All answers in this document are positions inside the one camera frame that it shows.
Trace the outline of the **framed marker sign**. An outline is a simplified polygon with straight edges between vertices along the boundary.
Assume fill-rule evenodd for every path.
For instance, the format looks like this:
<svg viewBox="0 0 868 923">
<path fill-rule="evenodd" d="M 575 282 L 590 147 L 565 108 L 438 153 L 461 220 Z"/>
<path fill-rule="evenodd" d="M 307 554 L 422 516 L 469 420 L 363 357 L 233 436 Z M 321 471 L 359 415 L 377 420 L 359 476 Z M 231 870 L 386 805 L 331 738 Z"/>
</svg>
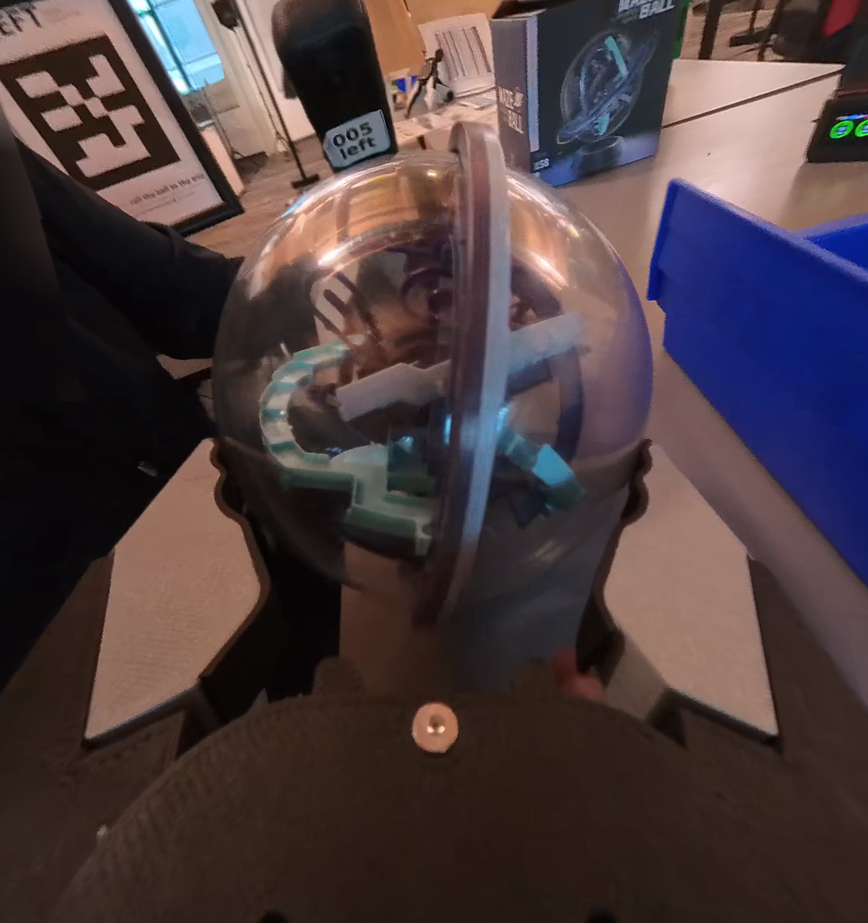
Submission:
<svg viewBox="0 0 868 923">
<path fill-rule="evenodd" d="M 243 213 L 128 2 L 0 2 L 0 101 L 18 138 L 144 223 Z"/>
</svg>

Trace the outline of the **black office chair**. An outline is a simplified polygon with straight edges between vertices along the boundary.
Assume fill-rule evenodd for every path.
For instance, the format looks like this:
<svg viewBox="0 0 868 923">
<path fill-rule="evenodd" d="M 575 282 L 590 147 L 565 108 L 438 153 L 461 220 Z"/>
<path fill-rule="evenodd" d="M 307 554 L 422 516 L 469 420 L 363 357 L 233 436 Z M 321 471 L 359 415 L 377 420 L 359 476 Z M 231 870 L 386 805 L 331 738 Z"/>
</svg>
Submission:
<svg viewBox="0 0 868 923">
<path fill-rule="evenodd" d="M 183 413 L 205 436 L 212 436 L 216 425 L 211 359 L 176 359 L 164 354 L 158 354 L 156 359 L 173 381 L 172 393 Z"/>
</svg>

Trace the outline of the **brown cardboard box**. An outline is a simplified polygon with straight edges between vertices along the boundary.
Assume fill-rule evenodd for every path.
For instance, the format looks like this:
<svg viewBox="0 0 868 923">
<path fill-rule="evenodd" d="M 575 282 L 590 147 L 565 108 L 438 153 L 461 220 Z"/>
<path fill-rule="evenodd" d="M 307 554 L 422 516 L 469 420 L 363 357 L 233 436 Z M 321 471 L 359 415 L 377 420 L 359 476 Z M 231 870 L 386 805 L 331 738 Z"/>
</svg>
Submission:
<svg viewBox="0 0 868 923">
<path fill-rule="evenodd" d="M 482 13 L 490 17 L 500 1 L 364 1 L 384 76 L 417 73 L 425 60 L 419 26 L 441 18 Z"/>
</svg>

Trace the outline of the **printed paper sheet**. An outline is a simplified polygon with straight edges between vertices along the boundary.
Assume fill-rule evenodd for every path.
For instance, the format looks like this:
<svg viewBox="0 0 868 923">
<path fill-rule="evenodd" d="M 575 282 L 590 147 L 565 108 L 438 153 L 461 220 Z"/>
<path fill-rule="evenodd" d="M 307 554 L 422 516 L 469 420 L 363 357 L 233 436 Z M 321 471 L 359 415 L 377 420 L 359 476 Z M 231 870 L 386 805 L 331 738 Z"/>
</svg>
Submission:
<svg viewBox="0 0 868 923">
<path fill-rule="evenodd" d="M 430 20 L 418 29 L 427 57 L 442 53 L 438 71 L 456 97 L 495 87 L 492 37 L 484 13 Z"/>
</svg>

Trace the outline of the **large blue plastic bin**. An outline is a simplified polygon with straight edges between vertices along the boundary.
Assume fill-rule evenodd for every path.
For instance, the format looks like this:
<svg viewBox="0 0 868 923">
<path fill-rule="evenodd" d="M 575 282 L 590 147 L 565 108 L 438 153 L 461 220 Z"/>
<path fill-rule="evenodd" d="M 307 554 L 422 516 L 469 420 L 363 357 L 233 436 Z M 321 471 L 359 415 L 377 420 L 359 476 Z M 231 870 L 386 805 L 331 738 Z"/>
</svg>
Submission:
<svg viewBox="0 0 868 923">
<path fill-rule="evenodd" d="M 868 587 L 868 213 L 797 233 L 669 183 L 663 344 Z"/>
</svg>

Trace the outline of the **clear plastic maze ball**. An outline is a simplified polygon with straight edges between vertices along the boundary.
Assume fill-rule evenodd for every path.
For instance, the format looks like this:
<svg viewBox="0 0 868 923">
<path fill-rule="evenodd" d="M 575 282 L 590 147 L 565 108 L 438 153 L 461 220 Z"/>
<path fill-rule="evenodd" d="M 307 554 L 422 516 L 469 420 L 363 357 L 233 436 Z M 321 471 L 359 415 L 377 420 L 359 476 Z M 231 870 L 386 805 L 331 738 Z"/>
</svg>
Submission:
<svg viewBox="0 0 868 923">
<path fill-rule="evenodd" d="M 654 363 L 609 241 L 474 124 L 289 207 L 232 284 L 214 356 L 253 515 L 422 624 L 586 544 L 632 477 Z"/>
</svg>

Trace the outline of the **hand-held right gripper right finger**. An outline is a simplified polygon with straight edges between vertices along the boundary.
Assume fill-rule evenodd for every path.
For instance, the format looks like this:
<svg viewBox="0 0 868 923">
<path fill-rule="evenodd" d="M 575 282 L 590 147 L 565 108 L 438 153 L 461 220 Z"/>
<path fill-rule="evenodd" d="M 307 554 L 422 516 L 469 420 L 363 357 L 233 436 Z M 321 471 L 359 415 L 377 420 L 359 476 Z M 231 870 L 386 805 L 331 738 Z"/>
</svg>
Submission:
<svg viewBox="0 0 868 923">
<path fill-rule="evenodd" d="M 749 553 L 649 441 L 577 651 L 604 701 L 635 719 L 662 727 L 690 711 L 750 739 L 778 735 Z"/>
</svg>

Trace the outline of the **person's left forearm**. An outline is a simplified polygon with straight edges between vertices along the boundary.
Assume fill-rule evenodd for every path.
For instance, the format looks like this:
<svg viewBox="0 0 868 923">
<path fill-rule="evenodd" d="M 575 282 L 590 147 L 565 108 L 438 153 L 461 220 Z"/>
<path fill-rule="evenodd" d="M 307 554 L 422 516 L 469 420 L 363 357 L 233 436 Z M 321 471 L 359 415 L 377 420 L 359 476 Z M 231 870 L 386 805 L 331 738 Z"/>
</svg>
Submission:
<svg viewBox="0 0 868 923">
<path fill-rule="evenodd" d="M 213 356 L 223 307 L 242 265 L 140 222 L 16 143 L 50 254 L 135 328 L 152 352 L 176 360 Z"/>
</svg>

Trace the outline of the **person's black clothing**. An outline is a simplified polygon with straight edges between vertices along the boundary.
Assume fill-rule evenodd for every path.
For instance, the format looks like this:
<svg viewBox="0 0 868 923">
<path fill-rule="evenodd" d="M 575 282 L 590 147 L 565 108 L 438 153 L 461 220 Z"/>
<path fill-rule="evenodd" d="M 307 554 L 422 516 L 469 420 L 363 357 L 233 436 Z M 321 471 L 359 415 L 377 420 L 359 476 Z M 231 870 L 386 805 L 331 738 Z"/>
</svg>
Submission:
<svg viewBox="0 0 868 923">
<path fill-rule="evenodd" d="M 195 391 L 152 352 L 88 338 L 80 396 L 0 399 L 0 694 L 91 564 L 209 437 Z"/>
</svg>

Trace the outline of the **small black tripod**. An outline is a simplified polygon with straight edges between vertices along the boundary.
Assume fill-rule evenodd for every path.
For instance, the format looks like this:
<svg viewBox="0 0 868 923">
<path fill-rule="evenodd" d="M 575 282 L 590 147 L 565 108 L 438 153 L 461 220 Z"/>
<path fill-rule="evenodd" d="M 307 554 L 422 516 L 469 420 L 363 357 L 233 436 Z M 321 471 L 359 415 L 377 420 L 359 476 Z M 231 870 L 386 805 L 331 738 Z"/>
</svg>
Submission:
<svg viewBox="0 0 868 923">
<path fill-rule="evenodd" d="M 444 49 L 439 47 L 432 57 L 426 59 L 422 72 L 416 79 L 414 93 L 407 101 L 405 119 L 411 118 L 415 109 L 434 112 L 455 101 L 454 90 L 440 76 L 440 65 L 444 62 L 444 57 Z"/>
</svg>

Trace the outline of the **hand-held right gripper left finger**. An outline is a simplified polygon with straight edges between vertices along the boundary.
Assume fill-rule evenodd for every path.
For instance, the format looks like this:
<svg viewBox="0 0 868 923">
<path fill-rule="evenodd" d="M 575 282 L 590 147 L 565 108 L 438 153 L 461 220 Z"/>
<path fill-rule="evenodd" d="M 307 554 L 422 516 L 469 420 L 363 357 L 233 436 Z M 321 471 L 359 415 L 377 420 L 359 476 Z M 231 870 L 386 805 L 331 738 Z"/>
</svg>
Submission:
<svg viewBox="0 0 868 923">
<path fill-rule="evenodd" d="M 269 578 L 228 485 L 219 440 L 203 440 L 114 548 L 85 744 L 177 714 L 203 735 L 232 721 L 205 678 L 262 614 Z"/>
</svg>

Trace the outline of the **person's right hand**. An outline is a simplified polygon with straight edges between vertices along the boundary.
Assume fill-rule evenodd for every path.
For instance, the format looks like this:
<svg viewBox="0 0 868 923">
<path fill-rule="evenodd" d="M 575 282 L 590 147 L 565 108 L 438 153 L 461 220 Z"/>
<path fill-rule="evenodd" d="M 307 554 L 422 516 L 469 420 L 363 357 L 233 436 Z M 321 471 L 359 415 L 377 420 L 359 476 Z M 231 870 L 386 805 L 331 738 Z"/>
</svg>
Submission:
<svg viewBox="0 0 868 923">
<path fill-rule="evenodd" d="M 574 649 L 563 649 L 554 654 L 552 670 L 555 687 L 561 695 L 592 701 L 604 699 L 605 690 L 601 679 L 594 673 L 579 670 Z"/>
</svg>

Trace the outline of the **black device with green display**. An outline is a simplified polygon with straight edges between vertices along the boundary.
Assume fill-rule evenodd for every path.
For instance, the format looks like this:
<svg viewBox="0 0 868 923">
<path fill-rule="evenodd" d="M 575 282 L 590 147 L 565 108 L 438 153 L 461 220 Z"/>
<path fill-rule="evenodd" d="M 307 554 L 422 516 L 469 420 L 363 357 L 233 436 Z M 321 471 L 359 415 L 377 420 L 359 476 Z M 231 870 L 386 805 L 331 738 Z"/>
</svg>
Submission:
<svg viewBox="0 0 868 923">
<path fill-rule="evenodd" d="M 810 163 L 868 162 L 868 31 L 855 39 L 809 145 Z"/>
</svg>

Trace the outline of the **dark printed game box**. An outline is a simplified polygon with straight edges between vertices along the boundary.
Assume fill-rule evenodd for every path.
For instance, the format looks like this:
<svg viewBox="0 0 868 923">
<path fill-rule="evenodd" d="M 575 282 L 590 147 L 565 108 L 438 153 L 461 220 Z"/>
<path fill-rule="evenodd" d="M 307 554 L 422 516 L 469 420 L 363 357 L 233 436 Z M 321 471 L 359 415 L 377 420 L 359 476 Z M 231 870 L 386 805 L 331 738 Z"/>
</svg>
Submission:
<svg viewBox="0 0 868 923">
<path fill-rule="evenodd" d="M 685 12 L 675 1 L 497 6 L 497 133 L 509 169 L 563 187 L 655 155 Z"/>
</svg>

